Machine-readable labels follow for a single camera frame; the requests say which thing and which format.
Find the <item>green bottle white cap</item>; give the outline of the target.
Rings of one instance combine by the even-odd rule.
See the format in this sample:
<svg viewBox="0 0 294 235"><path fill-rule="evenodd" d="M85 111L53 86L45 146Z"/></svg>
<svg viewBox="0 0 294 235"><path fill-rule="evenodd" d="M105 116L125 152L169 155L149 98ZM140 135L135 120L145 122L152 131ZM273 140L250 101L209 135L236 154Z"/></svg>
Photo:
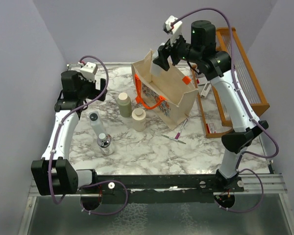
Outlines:
<svg viewBox="0 0 294 235"><path fill-rule="evenodd" d="M131 100L127 93L120 93L118 95L117 104L120 115L124 118L128 118L132 113Z"/></svg>

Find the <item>cream floral canvas bag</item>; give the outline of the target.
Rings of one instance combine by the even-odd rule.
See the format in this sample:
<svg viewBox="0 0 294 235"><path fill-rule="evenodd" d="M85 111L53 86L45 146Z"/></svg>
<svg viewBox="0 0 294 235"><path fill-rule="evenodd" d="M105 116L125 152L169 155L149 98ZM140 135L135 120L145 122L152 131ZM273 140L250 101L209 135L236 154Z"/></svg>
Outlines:
<svg viewBox="0 0 294 235"><path fill-rule="evenodd" d="M131 64L136 102L145 109L153 110L170 128L175 129L188 118L197 96L197 89L190 77L169 63L169 70L162 70L158 76L150 72L154 51L149 51L143 60Z"/></svg>

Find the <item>beige bottle beige cap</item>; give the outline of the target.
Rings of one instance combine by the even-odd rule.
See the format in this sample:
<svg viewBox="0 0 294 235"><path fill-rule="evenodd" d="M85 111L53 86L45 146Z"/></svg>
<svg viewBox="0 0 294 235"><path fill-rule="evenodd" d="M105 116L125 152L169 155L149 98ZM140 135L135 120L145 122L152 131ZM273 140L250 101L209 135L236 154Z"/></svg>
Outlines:
<svg viewBox="0 0 294 235"><path fill-rule="evenodd" d="M146 112L142 108L136 108L132 111L132 124L136 131L144 131L146 128Z"/></svg>

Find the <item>white square bottle dark cap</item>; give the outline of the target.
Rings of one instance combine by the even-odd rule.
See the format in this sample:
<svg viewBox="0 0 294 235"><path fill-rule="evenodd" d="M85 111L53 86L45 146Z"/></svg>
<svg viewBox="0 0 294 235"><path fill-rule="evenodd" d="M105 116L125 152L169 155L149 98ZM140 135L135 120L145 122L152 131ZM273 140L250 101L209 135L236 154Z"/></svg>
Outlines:
<svg viewBox="0 0 294 235"><path fill-rule="evenodd" d="M151 56L151 64L150 64L150 73L156 77L159 77L162 71L162 68L159 65L154 63L154 60L158 59L158 57L159 57L158 51L155 51Z"/></svg>

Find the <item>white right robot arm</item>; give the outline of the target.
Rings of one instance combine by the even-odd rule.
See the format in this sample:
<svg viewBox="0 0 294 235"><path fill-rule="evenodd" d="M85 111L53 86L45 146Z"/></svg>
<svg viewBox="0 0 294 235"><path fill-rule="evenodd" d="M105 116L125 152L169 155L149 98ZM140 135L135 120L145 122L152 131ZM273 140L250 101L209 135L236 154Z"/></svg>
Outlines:
<svg viewBox="0 0 294 235"><path fill-rule="evenodd" d="M191 42L187 43L181 33L182 22L170 16L163 30L170 38L162 43L151 58L150 72L159 76L180 60L195 63L201 73L217 90L232 121L233 130L222 136L225 147L223 160L216 172L215 185L220 191L227 191L238 177L238 166L247 147L268 128L253 111L234 70L232 57L226 51L216 50L216 28L207 20L191 24Z"/></svg>

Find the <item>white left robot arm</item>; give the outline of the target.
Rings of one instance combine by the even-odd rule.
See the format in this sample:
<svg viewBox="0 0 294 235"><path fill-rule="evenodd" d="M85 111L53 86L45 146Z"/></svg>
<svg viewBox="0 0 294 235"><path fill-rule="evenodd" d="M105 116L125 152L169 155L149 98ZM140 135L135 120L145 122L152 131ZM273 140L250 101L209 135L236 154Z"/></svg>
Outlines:
<svg viewBox="0 0 294 235"><path fill-rule="evenodd" d="M61 73L62 90L54 105L55 122L50 141L40 160L31 164L31 172L37 189L42 196L73 194L78 188L78 173L69 163L69 151L74 130L81 113L87 108L85 102L104 101L109 79L96 79L91 74L86 78L80 71L68 70Z"/></svg>

